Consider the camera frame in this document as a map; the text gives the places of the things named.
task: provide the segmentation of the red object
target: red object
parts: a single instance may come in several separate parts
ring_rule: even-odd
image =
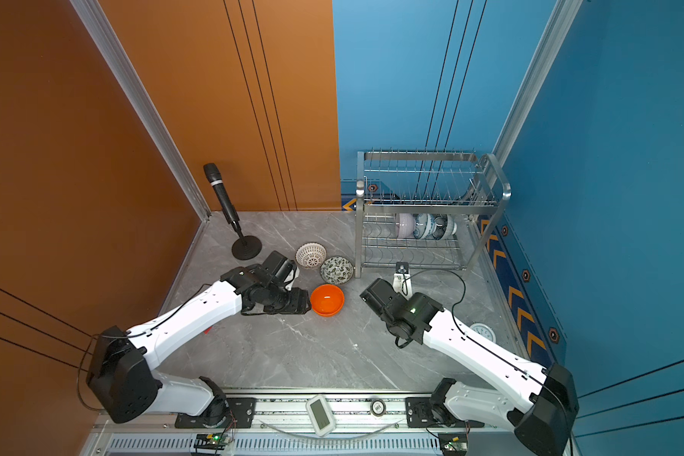
[[[325,284],[317,287],[309,297],[311,308],[323,317],[337,315],[344,305],[344,293],[340,287]]]

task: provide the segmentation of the white device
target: white device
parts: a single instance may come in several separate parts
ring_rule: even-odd
[[[318,394],[308,401],[306,401],[306,411],[309,413],[311,425],[314,427],[314,433],[319,437],[324,437],[328,433],[335,430],[337,424],[335,423],[335,415],[329,407],[327,399],[321,394]]]

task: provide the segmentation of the wire rack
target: wire rack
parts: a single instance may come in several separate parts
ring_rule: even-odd
[[[492,154],[378,150],[358,152],[355,275],[363,268],[470,271],[501,218],[511,188]],[[398,239],[395,214],[488,215],[490,223],[465,260],[456,235],[450,239]],[[474,217],[456,217],[468,223]]]

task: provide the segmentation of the blue and white bowl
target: blue and white bowl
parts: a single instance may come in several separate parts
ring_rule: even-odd
[[[416,229],[413,230],[413,237],[423,239],[428,236],[435,228],[435,220],[431,214],[417,214]]]

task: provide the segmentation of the black stripe line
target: black stripe line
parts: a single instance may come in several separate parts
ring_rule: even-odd
[[[228,5],[223,0],[223,7],[225,8],[225,14],[228,16],[228,25],[230,26],[230,34],[233,35],[233,43],[236,45],[236,52],[238,54],[238,62],[241,63],[241,71],[244,74],[244,81],[246,81],[246,90],[249,92],[249,100],[251,101],[251,109],[253,109],[253,117],[256,119],[256,127],[258,128],[258,136],[261,138],[261,146],[263,147],[263,154],[266,156],[266,164],[268,165],[268,173],[271,176],[271,184],[274,185],[274,193],[276,194],[276,202],[279,204],[279,210],[282,210],[282,201],[279,199],[279,190],[276,188],[276,182],[274,182],[274,173],[271,172],[271,162],[268,160],[268,152],[266,152],[266,143],[263,141],[263,134],[261,133],[261,124],[258,123],[258,116],[256,116],[256,107],[253,105],[253,97],[251,96],[251,87],[249,86],[249,81],[246,78],[246,70],[244,69],[244,62],[241,60],[241,51],[238,49],[238,42],[236,41],[236,33],[233,31],[233,24],[230,22],[230,13],[228,13]]]
[[[287,195],[287,186],[283,183],[282,165],[279,162],[279,153],[276,151],[276,141],[274,141],[274,133],[271,131],[271,121],[268,119],[268,110],[266,109],[266,101],[263,99],[263,88],[261,88],[261,78],[258,77],[258,68],[256,68],[256,58],[253,56],[253,47],[251,47],[251,37],[249,36],[248,27],[246,27],[246,17],[244,16],[244,8],[241,6],[241,0],[238,0],[238,9],[241,11],[241,21],[244,23],[244,31],[246,32],[246,41],[249,43],[249,52],[251,53],[251,62],[253,63],[253,71],[256,73],[256,83],[258,84],[258,92],[261,94],[261,105],[263,105],[263,113],[266,115],[266,124],[268,125],[268,134],[271,136],[271,146],[274,148],[274,157],[276,157],[276,167],[279,169],[279,178],[282,180],[283,197],[287,200],[287,209],[291,209],[289,204],[289,196]]]
[[[51,339],[55,339],[55,340],[57,340],[58,342],[64,342],[64,344],[69,345],[69,346],[75,348],[76,350],[78,350],[78,351],[80,351],[80,352],[84,351],[84,349],[82,349],[81,347],[77,347],[76,345],[73,345],[71,342],[66,342],[65,340],[59,339],[59,338],[57,338],[56,336],[54,336],[54,335],[52,335],[52,334],[46,333],[45,331],[41,331],[40,329],[36,328],[35,326],[31,326],[31,325],[29,325],[29,324],[27,324],[27,323],[24,323],[24,322],[20,321],[18,318],[13,318],[13,317],[11,317],[10,315],[3,314],[2,312],[0,312],[0,315],[2,315],[2,316],[5,317],[5,318],[9,318],[10,320],[13,320],[14,322],[20,323],[21,325],[27,326],[27,327],[29,327],[30,329],[37,331],[38,333],[41,333],[41,334],[44,334],[44,335],[50,337]]]
[[[454,7],[454,17],[451,19],[451,30],[448,31],[448,41],[446,41],[446,52],[443,53],[443,62],[440,65],[440,76],[438,77],[438,87],[435,90],[435,98],[433,99],[433,111],[431,111],[431,121],[428,123],[428,134],[426,134],[426,145],[424,152],[428,151],[428,139],[431,136],[431,127],[433,126],[433,114],[435,114],[435,105],[438,103],[438,92],[440,92],[440,83],[443,80],[443,69],[446,68],[446,57],[448,56],[448,46],[451,45],[451,35],[454,32],[454,22],[456,22],[456,11],[459,9],[459,0],[456,0]],[[423,162],[421,161],[421,168],[418,170],[418,182],[416,183],[416,191],[413,195],[418,193],[418,185],[421,183],[421,172],[423,171]]]
[[[82,333],[82,334],[85,334],[85,335],[91,337],[91,334],[86,333],[86,332],[84,332],[84,331],[81,331],[81,330],[78,329],[76,326],[73,326],[73,325],[70,324],[70,323],[66,323],[66,322],[63,321],[62,319],[60,319],[60,318],[58,318],[58,317],[55,317],[55,316],[49,314],[48,312],[46,312],[45,310],[40,309],[40,308],[38,308],[38,307],[32,305],[31,303],[27,302],[25,299],[21,299],[21,298],[15,296],[14,294],[9,293],[8,291],[3,290],[2,288],[0,288],[0,291],[3,292],[3,293],[5,293],[6,295],[10,296],[11,298],[18,299],[18,300],[19,300],[20,302],[22,302],[23,304],[25,304],[25,305],[27,305],[27,306],[29,306],[29,307],[32,307],[33,309],[37,310],[38,312],[41,312],[41,313],[43,313],[43,314],[45,314],[45,315],[48,315],[49,317],[53,318],[54,320],[59,321],[59,322],[63,323],[64,325],[69,326],[70,328],[75,329],[75,330],[78,331],[79,333]]]
[[[471,56],[474,54],[474,47],[476,46],[476,38],[478,37],[478,31],[481,28],[481,19],[483,19],[483,12],[486,9],[486,2],[488,0],[484,0],[483,3],[483,8],[481,8],[481,16],[479,16],[479,24],[476,27],[476,33],[474,34],[474,43],[471,44],[471,51],[469,52],[469,61],[466,62],[466,70],[464,71],[464,79],[461,81],[461,88],[459,88],[459,96],[456,99],[456,107],[454,108],[454,114],[451,116],[451,124],[448,126],[448,134],[446,135],[446,143],[443,145],[443,150],[446,150],[448,146],[448,138],[451,137],[451,129],[454,127],[454,119],[456,118],[456,111],[459,110],[459,101],[461,101],[461,93],[464,90],[464,82],[466,82],[466,75],[469,73],[469,65],[471,65]],[[438,165],[438,173],[436,173],[435,176],[435,181],[433,183],[433,189],[431,190],[431,193],[435,192],[435,187],[436,184],[438,184],[438,174],[440,173],[442,163],[439,163]]]
[[[70,367],[72,367],[72,368],[74,368],[74,369],[78,369],[78,368],[79,368],[78,366],[75,366],[75,365],[73,365],[73,364],[71,364],[71,363],[67,363],[67,362],[64,361],[64,360],[59,360],[58,358],[54,358],[54,357],[51,356],[51,355],[46,355],[45,353],[42,353],[42,352],[37,351],[37,350],[33,350],[32,348],[28,348],[28,347],[26,347],[25,345],[21,345],[21,344],[19,344],[19,343],[17,343],[17,342],[9,341],[8,339],[5,339],[5,338],[3,338],[3,337],[0,337],[0,340],[3,341],[3,342],[7,342],[8,344],[13,344],[13,345],[15,345],[16,347],[20,347],[20,348],[22,348],[22,349],[26,349],[26,350],[29,351],[29,352],[32,351],[33,353],[36,353],[37,355],[45,356],[46,358],[50,358],[50,359],[52,359],[52,360],[54,360],[54,361],[58,361],[59,363],[65,364],[65,365],[70,366]]]
[[[440,91],[440,83],[443,80],[443,69],[446,67],[446,57],[448,55],[448,46],[451,44],[451,35],[454,32],[454,22],[456,22],[456,11],[459,8],[459,0],[456,0],[456,7],[454,8],[454,18],[451,19],[451,30],[448,31],[448,41],[446,42],[446,52],[443,53],[443,63],[440,66],[440,76],[438,77],[438,88],[435,91],[435,98],[433,100],[433,111],[431,112],[431,121],[428,124],[428,134],[426,135],[426,148],[428,150],[428,139],[431,134],[431,127],[433,126],[433,114],[435,114],[435,105],[438,103],[438,92]]]
[[[451,98],[451,89],[454,87],[454,79],[456,79],[456,69],[459,67],[459,58],[461,57],[461,50],[464,47],[464,38],[466,37],[466,31],[468,30],[469,27],[469,18],[471,17],[471,8],[474,5],[474,1],[471,0],[471,3],[469,4],[469,13],[466,15],[466,23],[464,25],[464,33],[461,33],[461,43],[459,44],[459,52],[456,54],[456,64],[454,65],[454,74],[451,76],[451,84],[448,86],[448,95],[446,95],[446,104],[443,105],[443,115],[440,118],[440,125],[438,126],[438,135],[435,138],[435,146],[433,146],[433,150],[436,151],[438,150],[438,140],[440,139],[440,133],[443,130],[443,122],[446,120],[446,111],[448,109],[448,100]],[[440,168],[443,163],[438,163],[438,167]],[[433,170],[433,160],[431,160],[431,166],[428,168],[428,177],[426,178],[426,186],[423,189],[423,194],[426,194],[426,190],[428,190],[428,182],[431,178],[431,171]]]
[[[592,432],[592,433],[587,433],[587,434],[580,434],[576,435],[575,438],[580,438],[580,437],[587,437],[588,435],[598,435],[598,434],[605,434],[608,432],[616,432],[616,431],[622,431],[623,429],[632,429],[632,428],[639,428],[641,426],[648,426],[649,424],[659,424],[659,423],[668,423],[669,421],[676,421],[676,420],[683,420],[684,415],[682,416],[675,416],[674,418],[665,418],[663,420],[656,420],[656,421],[649,421],[648,423],[641,423],[641,424],[631,424],[630,426],[623,426],[623,427],[615,427],[613,429],[606,429],[605,431],[598,431],[598,432]]]
[[[636,377],[626,378],[625,380],[621,380],[620,382],[613,383],[612,385],[609,385],[607,387],[596,389],[595,391],[591,391],[590,393],[584,394],[583,396],[578,396],[578,399],[581,399],[581,398],[586,397],[586,396],[590,396],[590,395],[595,394],[595,393],[600,393],[601,391],[607,390],[609,388],[613,388],[613,387],[616,387],[618,385],[622,385],[623,383],[630,382],[631,380],[636,380],[637,378],[645,377],[647,375],[653,374],[654,372],[663,371],[664,369],[667,369],[667,368],[670,368],[672,366],[676,366],[677,364],[682,364],[682,363],[684,363],[684,359],[676,361],[675,363],[666,364],[663,367],[660,367],[660,368],[654,369],[654,370],[650,370],[650,371],[645,372],[641,375],[637,375]]]
[[[656,395],[656,396],[647,397],[646,399],[640,399],[640,400],[638,400],[638,401],[629,402],[628,404],[623,404],[623,405],[620,405],[620,406],[615,406],[615,407],[606,408],[605,410],[601,410],[600,412],[593,412],[593,413],[589,413],[589,414],[587,414],[587,415],[578,416],[578,418],[580,419],[580,418],[585,418],[586,416],[598,415],[598,414],[600,414],[600,413],[610,412],[611,410],[616,410],[616,409],[620,409],[620,408],[622,409],[623,407],[628,407],[628,406],[632,406],[632,405],[635,405],[635,404],[641,404],[642,402],[651,401],[651,400],[653,400],[653,399],[658,399],[659,397],[671,396],[671,395],[673,395],[673,394],[676,394],[676,393],[683,393],[683,392],[684,392],[684,388],[681,388],[681,389],[678,389],[678,390],[669,391],[668,393],[663,393],[663,394],[659,394],[659,395]]]
[[[253,5],[253,14],[256,17],[256,27],[258,28],[258,39],[259,39],[259,41],[261,41],[261,52],[263,53],[263,62],[264,62],[264,65],[266,66],[266,75],[268,76],[268,86],[269,86],[269,88],[271,88],[271,100],[274,102],[274,111],[276,113],[276,123],[279,124],[279,135],[282,138],[283,159],[287,162],[287,173],[289,174],[289,185],[292,187],[292,198],[294,199],[294,209],[299,210],[299,207],[297,206],[297,202],[296,202],[296,193],[294,192],[294,181],[292,180],[292,170],[289,167],[289,159],[287,158],[287,146],[283,143],[282,122],[279,119],[279,108],[276,107],[276,97],[274,96],[274,86],[271,84],[271,73],[268,70],[268,60],[266,60],[266,51],[263,48],[263,38],[261,37],[261,27],[258,23],[258,14],[256,14],[256,1],[251,0],[251,4]]]

